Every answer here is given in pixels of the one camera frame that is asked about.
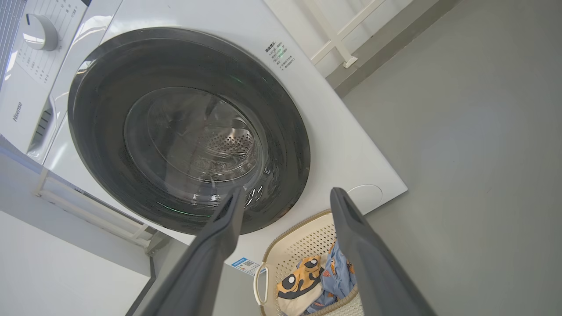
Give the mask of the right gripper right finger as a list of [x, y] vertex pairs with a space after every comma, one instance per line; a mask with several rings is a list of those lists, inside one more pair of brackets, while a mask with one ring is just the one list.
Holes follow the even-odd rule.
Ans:
[[334, 187], [330, 205], [339, 247], [353, 264], [366, 316], [435, 316], [382, 238], [344, 189]]

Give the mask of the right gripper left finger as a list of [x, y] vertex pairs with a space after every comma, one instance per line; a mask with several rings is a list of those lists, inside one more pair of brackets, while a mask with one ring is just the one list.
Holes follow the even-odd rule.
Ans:
[[223, 263], [235, 251], [245, 205], [233, 188], [140, 311], [141, 316], [210, 316]]

